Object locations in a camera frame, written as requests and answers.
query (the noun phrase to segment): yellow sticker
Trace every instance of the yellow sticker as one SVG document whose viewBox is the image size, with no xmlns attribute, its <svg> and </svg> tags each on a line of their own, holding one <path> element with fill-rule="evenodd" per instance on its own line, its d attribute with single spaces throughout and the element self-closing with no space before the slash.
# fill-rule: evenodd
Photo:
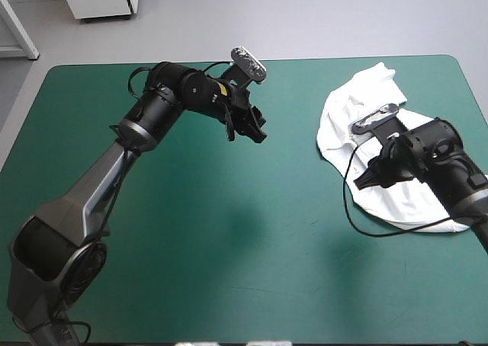
<svg viewBox="0 0 488 346">
<path fill-rule="evenodd" d="M 220 93 L 222 93 L 222 95 L 224 96 L 227 96 L 227 88 L 225 85 L 223 85 L 222 83 L 220 82 L 217 82 L 220 86 Z"/>
</svg>

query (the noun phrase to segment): white cloth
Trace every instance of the white cloth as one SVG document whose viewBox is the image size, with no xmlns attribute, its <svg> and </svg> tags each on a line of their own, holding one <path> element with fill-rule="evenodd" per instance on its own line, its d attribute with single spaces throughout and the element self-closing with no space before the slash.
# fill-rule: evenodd
<svg viewBox="0 0 488 346">
<path fill-rule="evenodd" d="M 393 81 L 394 69 L 387 69 L 380 62 L 363 70 L 342 87 L 331 92 L 326 99 L 320 118 L 317 144 L 325 159 L 345 174 L 352 150 L 356 144 L 348 132 L 348 125 L 384 104 L 401 104 L 405 96 Z M 397 117 L 407 129 L 413 129 L 431 120 L 421 114 L 400 109 Z M 379 154 L 381 144 L 376 138 L 364 143 L 352 161 L 347 184 L 354 201 L 366 212 L 377 216 L 401 229 L 432 223 L 448 217 L 444 207 L 438 202 L 427 184 L 416 179 L 400 182 L 387 189 L 368 187 L 358 190 L 354 180 L 368 166 L 368 161 Z M 452 220 L 438 224 L 422 232 L 460 232 L 467 226 Z"/>
</svg>

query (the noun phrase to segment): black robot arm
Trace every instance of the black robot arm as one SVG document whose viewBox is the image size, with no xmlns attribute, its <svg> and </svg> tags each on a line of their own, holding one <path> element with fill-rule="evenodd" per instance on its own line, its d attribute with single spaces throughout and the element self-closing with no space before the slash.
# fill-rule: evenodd
<svg viewBox="0 0 488 346">
<path fill-rule="evenodd" d="M 37 208 L 11 241 L 8 308 L 15 324 L 36 346 L 80 344 L 66 311 L 102 269 L 108 217 L 120 185 L 143 152 L 157 147 L 183 111 L 205 114 L 234 132 L 262 142 L 265 120 L 249 102 L 247 86 L 262 82 L 265 67 L 246 49 L 219 77 L 172 62 L 140 68 L 149 74 L 142 96 L 113 126 L 116 142 L 62 197 Z M 134 95 L 129 80 L 130 93 Z"/>
<path fill-rule="evenodd" d="M 397 112 L 389 104 L 350 126 L 356 143 L 376 136 L 382 145 L 356 186 L 386 188 L 417 178 L 429 185 L 451 218 L 471 227 L 488 251 L 488 180 L 464 151 L 458 132 L 438 117 L 407 130 Z"/>
</svg>

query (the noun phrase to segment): gray floor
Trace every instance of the gray floor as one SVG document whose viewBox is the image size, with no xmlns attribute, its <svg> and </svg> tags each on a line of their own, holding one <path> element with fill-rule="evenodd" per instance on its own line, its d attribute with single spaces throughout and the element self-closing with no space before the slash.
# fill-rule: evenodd
<svg viewBox="0 0 488 346">
<path fill-rule="evenodd" d="M 486 0 L 140 0 L 130 21 L 96 24 L 64 0 L 10 1 L 41 57 L 0 59 L 0 167 L 52 66 L 228 59 L 239 44 L 260 59 L 450 54 L 488 117 Z"/>
</svg>

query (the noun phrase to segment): green tabletop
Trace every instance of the green tabletop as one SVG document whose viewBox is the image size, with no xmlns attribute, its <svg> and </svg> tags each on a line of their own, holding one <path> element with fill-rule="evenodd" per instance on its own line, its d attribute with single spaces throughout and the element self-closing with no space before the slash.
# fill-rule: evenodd
<svg viewBox="0 0 488 346">
<path fill-rule="evenodd" d="M 111 342 L 486 341 L 488 258 L 475 235 L 357 234 L 342 178 L 316 147 L 326 96 L 380 61 L 396 70 L 405 107 L 450 120 L 488 171 L 488 129 L 450 56 L 264 62 L 268 78 L 251 97 L 268 138 L 229 143 L 223 125 L 185 113 L 124 182 L 108 262 L 71 319 L 90 322 L 93 341 Z M 108 125 L 134 103 L 135 67 L 49 72 L 0 174 L 3 248 L 112 143 Z M 390 229 L 354 216 L 371 231 Z M 5 250 L 0 268 L 6 296 Z M 0 341 L 24 339 L 3 306 Z"/>
</svg>

